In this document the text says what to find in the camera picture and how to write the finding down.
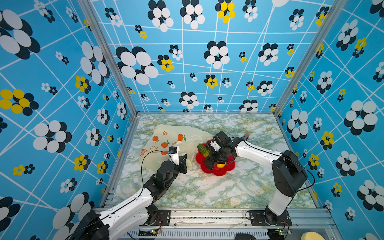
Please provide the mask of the green yellow mango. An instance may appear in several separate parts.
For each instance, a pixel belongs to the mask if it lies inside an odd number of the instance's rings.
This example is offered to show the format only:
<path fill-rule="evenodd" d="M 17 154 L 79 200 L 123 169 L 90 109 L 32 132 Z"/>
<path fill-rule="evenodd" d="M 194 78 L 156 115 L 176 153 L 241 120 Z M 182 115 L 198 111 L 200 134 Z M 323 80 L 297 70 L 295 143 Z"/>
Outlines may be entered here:
<path fill-rule="evenodd" d="M 208 148 L 205 145 L 199 144 L 197 146 L 197 148 L 198 148 L 198 151 L 201 153 L 202 156 L 204 156 L 205 158 L 207 158 L 209 156 L 210 151 L 208 150 Z"/>

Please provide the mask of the red flower-shaped plate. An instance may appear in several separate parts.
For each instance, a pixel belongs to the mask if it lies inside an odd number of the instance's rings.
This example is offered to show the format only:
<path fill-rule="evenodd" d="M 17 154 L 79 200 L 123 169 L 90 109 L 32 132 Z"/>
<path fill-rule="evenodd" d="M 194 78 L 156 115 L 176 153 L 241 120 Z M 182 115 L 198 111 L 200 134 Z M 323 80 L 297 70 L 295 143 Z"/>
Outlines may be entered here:
<path fill-rule="evenodd" d="M 213 174 L 217 177 L 224 176 L 227 172 L 230 172 L 235 169 L 236 163 L 235 163 L 235 157 L 229 156 L 228 160 L 224 164 L 213 164 L 213 168 L 210 169 L 208 167 L 208 159 L 209 159 L 209 150 L 211 149 L 210 146 L 211 141 L 207 141 L 204 144 L 199 144 L 197 146 L 198 153 L 196 154 L 196 162 L 200 165 L 201 170 L 205 174 Z"/>

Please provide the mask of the translucent cream plastic bag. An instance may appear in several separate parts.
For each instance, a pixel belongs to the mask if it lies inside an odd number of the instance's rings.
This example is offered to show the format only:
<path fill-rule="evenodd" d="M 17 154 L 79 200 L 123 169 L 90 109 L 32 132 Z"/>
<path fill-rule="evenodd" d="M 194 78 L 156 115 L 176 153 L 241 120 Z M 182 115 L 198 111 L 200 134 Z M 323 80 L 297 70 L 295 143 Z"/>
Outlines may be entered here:
<path fill-rule="evenodd" d="M 161 163 L 168 160 L 170 147 L 180 147 L 178 153 L 187 155 L 187 168 L 193 166 L 192 160 L 198 152 L 197 146 L 211 140 L 213 135 L 190 126 L 158 125 L 140 153 L 139 164 L 157 171 Z"/>

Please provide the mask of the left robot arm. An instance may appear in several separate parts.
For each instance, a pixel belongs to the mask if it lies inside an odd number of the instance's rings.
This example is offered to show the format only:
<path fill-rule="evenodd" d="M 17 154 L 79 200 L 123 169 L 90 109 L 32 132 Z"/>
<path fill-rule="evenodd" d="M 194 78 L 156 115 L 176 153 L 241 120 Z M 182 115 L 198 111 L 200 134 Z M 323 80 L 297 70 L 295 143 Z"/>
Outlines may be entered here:
<path fill-rule="evenodd" d="M 143 187 L 120 204 L 96 213 L 87 213 L 67 240 L 118 240 L 130 230 L 152 224 L 156 217 L 158 201 L 170 188 L 179 174 L 187 173 L 187 157 L 171 154 L 171 159 L 161 163 L 156 174 Z"/>

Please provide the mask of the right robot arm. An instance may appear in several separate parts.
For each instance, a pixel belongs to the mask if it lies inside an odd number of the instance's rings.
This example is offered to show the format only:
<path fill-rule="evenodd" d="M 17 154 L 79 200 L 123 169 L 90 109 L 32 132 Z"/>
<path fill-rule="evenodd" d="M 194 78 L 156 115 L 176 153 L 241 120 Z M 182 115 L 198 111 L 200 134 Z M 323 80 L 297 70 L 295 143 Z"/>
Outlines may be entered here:
<path fill-rule="evenodd" d="M 248 135 L 228 137 L 220 131 L 206 144 L 202 155 L 206 155 L 204 166 L 213 170 L 219 164 L 232 165 L 237 158 L 253 161 L 271 171 L 275 183 L 275 192 L 266 206 L 263 217 L 267 225 L 276 226 L 283 221 L 283 215 L 296 194 L 305 190 L 302 186 L 308 180 L 310 173 L 299 162 L 297 156 L 286 150 L 282 153 L 267 150 L 248 142 Z"/>

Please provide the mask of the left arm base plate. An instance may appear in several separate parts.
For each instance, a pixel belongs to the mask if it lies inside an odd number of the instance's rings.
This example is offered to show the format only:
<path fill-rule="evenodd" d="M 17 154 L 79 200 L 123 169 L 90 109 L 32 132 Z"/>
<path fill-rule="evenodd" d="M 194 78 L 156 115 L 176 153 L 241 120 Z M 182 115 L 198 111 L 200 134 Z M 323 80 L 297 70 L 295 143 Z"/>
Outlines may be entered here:
<path fill-rule="evenodd" d="M 171 220 L 171 210 L 157 210 L 156 214 L 149 216 L 142 226 L 169 226 Z"/>

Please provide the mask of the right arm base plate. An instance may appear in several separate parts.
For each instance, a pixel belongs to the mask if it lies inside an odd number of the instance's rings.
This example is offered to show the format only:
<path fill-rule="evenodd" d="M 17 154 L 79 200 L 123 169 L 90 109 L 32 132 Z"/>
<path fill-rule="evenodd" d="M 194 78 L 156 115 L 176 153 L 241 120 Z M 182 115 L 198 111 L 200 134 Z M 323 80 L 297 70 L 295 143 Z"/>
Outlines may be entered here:
<path fill-rule="evenodd" d="M 291 227 L 292 221 L 288 211 L 277 216 L 271 211 L 249 210 L 246 219 L 251 221 L 253 227 Z"/>

